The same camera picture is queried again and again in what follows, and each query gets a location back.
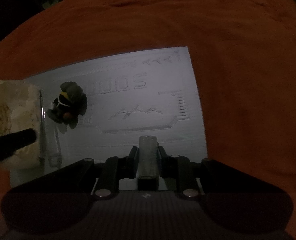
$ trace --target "orange cloth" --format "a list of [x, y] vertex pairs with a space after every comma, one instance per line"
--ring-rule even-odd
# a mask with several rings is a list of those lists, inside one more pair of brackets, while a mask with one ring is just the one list
[[292, 0], [64, 0], [0, 42], [0, 79], [173, 46], [189, 48], [209, 157], [289, 192], [296, 238]]

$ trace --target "translucent cylindrical object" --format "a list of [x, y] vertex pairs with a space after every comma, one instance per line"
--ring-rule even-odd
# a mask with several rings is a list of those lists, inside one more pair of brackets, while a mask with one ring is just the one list
[[138, 172], [141, 179], [158, 179], [157, 137], [144, 135], [139, 137]]

